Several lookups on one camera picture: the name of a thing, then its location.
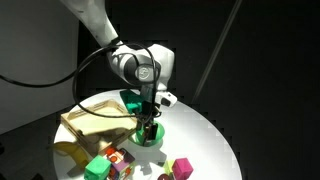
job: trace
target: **green cube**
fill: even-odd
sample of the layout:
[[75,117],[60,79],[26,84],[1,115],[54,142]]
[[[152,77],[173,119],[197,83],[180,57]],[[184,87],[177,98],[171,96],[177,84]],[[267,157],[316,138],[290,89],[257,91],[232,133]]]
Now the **green cube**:
[[111,162],[102,156],[96,156],[87,166],[84,172],[85,180],[103,180],[109,174]]
[[167,175],[171,175],[172,174],[172,166],[173,166],[174,160],[167,160],[164,163],[164,171]]

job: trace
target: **white wall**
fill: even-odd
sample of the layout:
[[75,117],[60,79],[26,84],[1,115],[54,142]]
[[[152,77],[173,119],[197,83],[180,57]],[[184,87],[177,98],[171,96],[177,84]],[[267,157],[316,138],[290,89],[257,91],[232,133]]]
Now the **white wall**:
[[[50,83],[76,68],[78,20],[59,0],[0,1],[0,74]],[[73,104],[71,80],[33,89],[0,80],[0,134]]]

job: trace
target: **teal object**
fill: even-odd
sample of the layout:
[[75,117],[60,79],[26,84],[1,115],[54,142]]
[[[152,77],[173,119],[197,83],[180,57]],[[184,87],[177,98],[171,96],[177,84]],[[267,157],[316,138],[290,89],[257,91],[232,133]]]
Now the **teal object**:
[[98,155],[86,166],[84,179],[104,180],[109,174],[110,167],[111,162]]
[[[158,124],[158,130],[157,130],[157,135],[156,135],[156,139],[155,140],[152,140],[148,143],[146,143],[144,146],[146,147],[150,147],[150,146],[153,146],[155,144],[157,144],[158,142],[160,142],[165,134],[165,130],[164,130],[164,127],[162,126],[162,124],[160,124],[159,122],[157,121],[154,121],[154,123],[157,123]],[[132,136],[129,138],[130,141],[132,141],[133,143],[137,144],[137,145],[140,145],[142,146],[143,145],[143,133],[144,133],[144,130],[143,128],[141,128],[141,130],[139,131],[136,131],[136,136],[135,138],[133,138]]]
[[131,90],[124,90],[120,91],[120,96],[129,114],[132,114],[134,109],[137,109],[138,112],[142,111],[143,98],[140,95]]

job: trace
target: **black background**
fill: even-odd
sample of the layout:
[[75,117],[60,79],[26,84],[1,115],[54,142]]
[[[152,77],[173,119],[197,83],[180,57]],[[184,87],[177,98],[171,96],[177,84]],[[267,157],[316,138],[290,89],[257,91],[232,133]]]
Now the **black background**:
[[[210,120],[233,148],[244,180],[313,179],[320,152],[319,6],[244,0],[196,104],[201,75],[234,0],[109,0],[121,40],[164,45],[176,60],[169,90]],[[79,62],[98,44],[83,25]],[[131,88],[97,61],[79,96]]]

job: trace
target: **green object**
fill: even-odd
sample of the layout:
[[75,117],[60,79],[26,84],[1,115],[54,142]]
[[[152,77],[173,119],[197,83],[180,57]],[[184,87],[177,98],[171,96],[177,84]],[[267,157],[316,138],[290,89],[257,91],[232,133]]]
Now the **green object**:
[[[154,121],[154,122],[158,124],[158,130],[157,130],[156,139],[152,140],[149,143],[146,143],[144,146],[147,146],[147,147],[153,146],[153,145],[157,144],[158,142],[160,142],[161,139],[164,136],[165,131],[164,131],[163,126],[157,121]],[[137,145],[142,146],[143,145],[143,140],[144,140],[143,132],[144,132],[144,130],[143,130],[143,128],[141,128],[141,130],[136,131],[135,138],[130,137],[129,140],[131,140],[132,142],[134,142]]]
[[120,96],[129,114],[132,114],[134,109],[137,109],[138,112],[142,111],[143,98],[140,95],[131,90],[124,90],[120,91]]
[[171,175],[173,173],[172,171],[172,166],[173,166],[174,160],[167,160],[164,163],[164,171],[166,172],[167,175]]
[[104,180],[109,174],[111,162],[102,156],[96,156],[84,172],[85,180]]

